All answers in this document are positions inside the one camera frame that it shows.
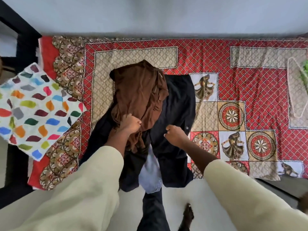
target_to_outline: black garment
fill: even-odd
[[[143,197],[143,216],[137,231],[170,231],[163,205],[162,190]]]
[[[166,75],[169,96],[164,100],[162,112],[154,126],[143,132],[142,138],[146,147],[151,143],[153,153],[157,157],[163,184],[166,187],[185,187],[193,180],[192,172],[187,168],[186,152],[171,145],[164,137],[167,125],[180,126],[188,135],[195,119],[195,89],[189,75]],[[115,122],[111,117],[110,107],[98,121],[92,132],[88,148],[80,161],[80,165],[107,140]],[[119,179],[120,188],[131,191],[139,186],[138,177],[144,165],[148,149],[138,149],[137,153],[125,151],[124,167]]]

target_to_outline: colorful patterned pillow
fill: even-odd
[[[36,63],[0,86],[0,136],[37,161],[85,111]]]

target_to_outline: fist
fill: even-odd
[[[176,147],[183,148],[183,145],[190,141],[185,132],[178,126],[168,125],[166,130],[165,138]]]
[[[139,130],[141,125],[141,120],[132,116],[132,114],[125,114],[122,117],[119,131],[126,131],[129,135],[135,133]]]

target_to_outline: sleeve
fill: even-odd
[[[118,150],[100,147],[16,230],[106,230],[119,206],[123,164]]]
[[[224,161],[209,163],[204,178],[238,231],[307,230],[304,213]]]

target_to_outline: white rope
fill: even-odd
[[[308,75],[307,75],[306,72],[302,69],[302,67],[298,64],[298,62],[295,60],[294,57],[290,57],[290,58],[288,59],[288,64],[287,64],[287,81],[288,81],[288,90],[289,90],[289,97],[290,97],[291,109],[293,110],[293,114],[294,114],[294,117],[295,117],[295,118],[301,118],[301,117],[303,116],[303,114],[304,114],[304,111],[306,110],[307,105],[308,105],[308,99],[307,99],[307,102],[306,102],[306,104],[305,104],[305,106],[304,106],[304,109],[303,109],[301,115],[300,115],[300,116],[297,116],[297,115],[295,114],[295,110],[294,110],[294,106],[293,106],[293,101],[292,101],[292,96],[291,96],[291,92],[290,92],[289,62],[290,62],[291,59],[294,60],[294,62],[297,64],[298,68],[299,68],[300,71],[304,74],[304,76],[306,76],[306,77],[308,78]]]

